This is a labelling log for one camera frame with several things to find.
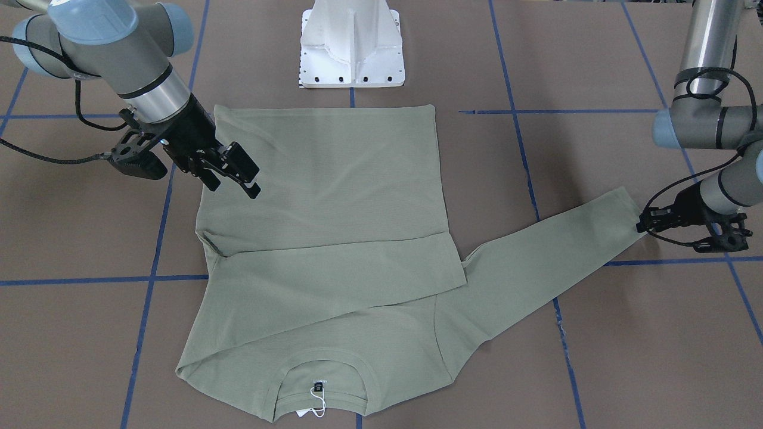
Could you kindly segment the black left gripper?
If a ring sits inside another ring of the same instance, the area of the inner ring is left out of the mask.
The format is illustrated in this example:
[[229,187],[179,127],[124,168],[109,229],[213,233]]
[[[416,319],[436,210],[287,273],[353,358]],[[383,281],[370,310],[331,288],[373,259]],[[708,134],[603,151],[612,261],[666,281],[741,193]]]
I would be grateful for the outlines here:
[[675,201],[666,207],[647,206],[641,212],[641,222],[637,223],[637,232],[644,233],[682,247],[690,247],[690,242],[675,241],[668,237],[660,235],[665,230],[675,228],[685,228],[692,226],[703,226],[704,218],[711,215],[733,215],[741,213],[738,207],[733,207],[732,211],[725,210],[718,212],[705,203],[700,193],[698,183],[685,188],[679,192]]

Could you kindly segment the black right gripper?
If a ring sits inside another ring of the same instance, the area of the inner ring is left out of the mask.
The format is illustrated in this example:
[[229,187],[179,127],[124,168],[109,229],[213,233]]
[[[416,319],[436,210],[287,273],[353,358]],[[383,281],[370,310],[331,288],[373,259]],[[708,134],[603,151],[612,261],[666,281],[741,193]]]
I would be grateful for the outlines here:
[[191,96],[173,117],[156,124],[142,122],[131,109],[124,108],[119,114],[128,125],[126,132],[152,134],[177,168],[199,178],[210,192],[219,188],[221,177],[243,185],[250,199],[261,192],[255,181],[259,166],[236,141],[218,141],[215,124],[196,97]]

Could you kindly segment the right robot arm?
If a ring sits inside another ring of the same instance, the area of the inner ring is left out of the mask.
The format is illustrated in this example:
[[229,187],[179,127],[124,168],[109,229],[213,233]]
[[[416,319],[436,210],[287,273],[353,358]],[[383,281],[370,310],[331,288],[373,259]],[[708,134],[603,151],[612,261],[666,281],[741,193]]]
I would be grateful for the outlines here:
[[91,160],[106,160],[120,173],[159,180],[167,168],[153,152],[160,145],[183,173],[210,191],[221,178],[236,182],[249,198],[260,193],[256,163],[236,142],[221,143],[215,124],[175,70],[172,57],[190,51],[194,28],[179,5],[137,1],[3,1],[32,11],[2,41],[31,71],[81,83],[102,79],[126,104],[122,139]]

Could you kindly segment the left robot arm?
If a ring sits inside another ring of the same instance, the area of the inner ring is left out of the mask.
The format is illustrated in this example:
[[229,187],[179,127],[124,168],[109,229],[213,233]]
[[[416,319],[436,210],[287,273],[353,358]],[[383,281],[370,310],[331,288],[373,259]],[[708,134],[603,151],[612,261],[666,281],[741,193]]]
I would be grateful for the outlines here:
[[746,3],[694,1],[671,105],[657,112],[652,138],[663,148],[731,150],[733,157],[688,177],[670,206],[649,201],[637,231],[700,226],[708,236],[685,243],[698,253],[747,250],[746,209],[761,203],[761,100],[736,69],[737,32]]

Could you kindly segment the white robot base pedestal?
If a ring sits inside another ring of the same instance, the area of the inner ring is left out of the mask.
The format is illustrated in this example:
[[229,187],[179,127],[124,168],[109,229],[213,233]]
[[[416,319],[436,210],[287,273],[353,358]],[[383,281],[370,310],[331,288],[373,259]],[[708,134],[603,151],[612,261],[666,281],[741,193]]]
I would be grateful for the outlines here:
[[386,1],[316,1],[300,22],[303,89],[404,85],[401,18]]

